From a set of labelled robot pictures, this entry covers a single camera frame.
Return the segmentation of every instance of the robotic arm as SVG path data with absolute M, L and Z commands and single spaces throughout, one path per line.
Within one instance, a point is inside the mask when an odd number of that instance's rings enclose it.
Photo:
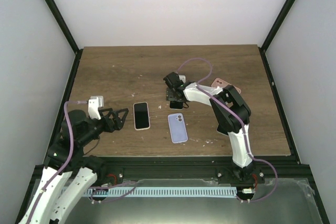
M 103 161 L 90 156 L 79 169 L 77 176 L 67 190 L 60 196 L 66 181 L 79 163 L 83 161 L 83 148 L 102 132 L 121 130 L 126 120 L 128 109 L 114 111 L 113 109 L 99 110 L 103 106 L 102 97 L 91 97 L 88 101 L 89 117 L 82 110 L 69 112 L 73 131 L 74 149 L 71 160 L 66 168 L 57 175 L 43 191 L 45 184 L 54 176 L 57 170 L 66 162 L 69 155 L 69 128 L 64 120 L 61 133 L 47 151 L 45 168 L 33 200 L 20 224 L 26 223 L 65 223 L 68 215 L 79 201 L 84 192 L 97 180 L 106 177 Z
M 185 77 L 179 76 L 175 72 L 168 74 L 165 78 L 163 78 L 163 80 L 168 86 L 168 100 L 184 103 L 196 101 L 212 107 L 219 124 L 219 129 L 221 129 L 222 132 L 226 132 L 230 138 L 233 151 L 234 174 L 241 181 L 249 179 L 253 171 L 253 160 L 247 153 L 241 127 L 242 125 L 238 122 L 238 120 L 213 99 L 209 98 L 207 94 L 197 89 L 196 82 L 184 82 Z M 232 103 L 229 108 L 244 122 L 244 128 L 248 140 L 248 127 L 251 110 L 238 91 L 231 85 L 225 88 L 212 88 L 202 85 L 198 85 L 198 87 L 214 96 L 223 104 Z

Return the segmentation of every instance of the white wall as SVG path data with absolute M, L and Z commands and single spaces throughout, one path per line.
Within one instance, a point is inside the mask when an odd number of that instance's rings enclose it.
M 79 47 L 258 44 L 285 0 L 55 0 Z
M 303 163 L 336 223 L 336 0 L 297 0 L 267 51 Z
M 0 223 L 43 162 L 73 58 L 44 0 L 0 0 Z

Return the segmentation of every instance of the wooden table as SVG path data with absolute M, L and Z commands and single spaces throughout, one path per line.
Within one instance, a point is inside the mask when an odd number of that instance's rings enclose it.
M 252 111 L 249 138 L 255 155 L 290 155 L 280 117 L 256 45 L 238 46 L 146 46 L 86 47 L 80 60 L 71 100 L 104 96 L 104 107 L 130 110 L 124 128 L 102 133 L 97 156 L 215 156 L 232 155 L 229 138 L 216 132 L 217 121 L 210 106 L 189 103 L 182 111 L 169 109 L 162 80 L 185 61 L 203 57 L 213 64 L 212 75 L 202 84 L 210 86 L 219 77 L 239 87 Z M 193 61 L 179 73 L 187 80 L 206 76 L 209 67 Z M 133 104 L 149 104 L 151 128 L 136 131 Z M 83 109 L 73 105 L 70 109 Z M 167 116 L 182 112 L 189 139 L 173 144 Z M 92 141 L 85 151 L 95 145 Z

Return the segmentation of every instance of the pink smartphone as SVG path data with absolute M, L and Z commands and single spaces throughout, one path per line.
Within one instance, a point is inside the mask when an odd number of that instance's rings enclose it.
M 228 85 L 231 85 L 230 83 L 220 79 L 220 78 L 216 78 L 214 80 L 214 82 L 211 84 L 211 87 L 213 88 L 217 88 L 217 87 L 220 87 L 220 88 L 225 88 L 226 86 Z M 236 88 L 236 90 L 238 91 L 238 93 L 240 94 L 241 93 L 241 90 L 239 88 L 237 88 L 236 86 L 234 86 Z

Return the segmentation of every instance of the brown wood surface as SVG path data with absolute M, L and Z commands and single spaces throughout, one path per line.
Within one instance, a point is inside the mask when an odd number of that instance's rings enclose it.
M 146 46 L 86 47 L 73 85 L 71 100 L 86 100 L 103 95 L 104 107 L 130 110 L 124 128 L 102 133 L 91 154 L 97 156 L 215 156 L 232 155 L 229 138 L 216 132 L 213 110 L 197 102 L 182 111 L 169 109 L 166 85 L 162 80 L 185 61 L 203 57 L 214 67 L 212 75 L 202 84 L 210 86 L 221 78 L 242 91 L 250 106 L 249 138 L 255 155 L 289 155 L 289 147 L 272 96 L 267 76 L 256 45 L 238 46 Z M 187 80 L 198 80 L 208 74 L 209 67 L 201 61 L 187 64 L 180 74 Z M 149 104 L 151 127 L 136 131 L 133 104 Z M 73 105 L 70 109 L 83 109 Z M 189 139 L 173 144 L 167 116 L 182 112 Z M 95 145 L 92 141 L 85 151 Z

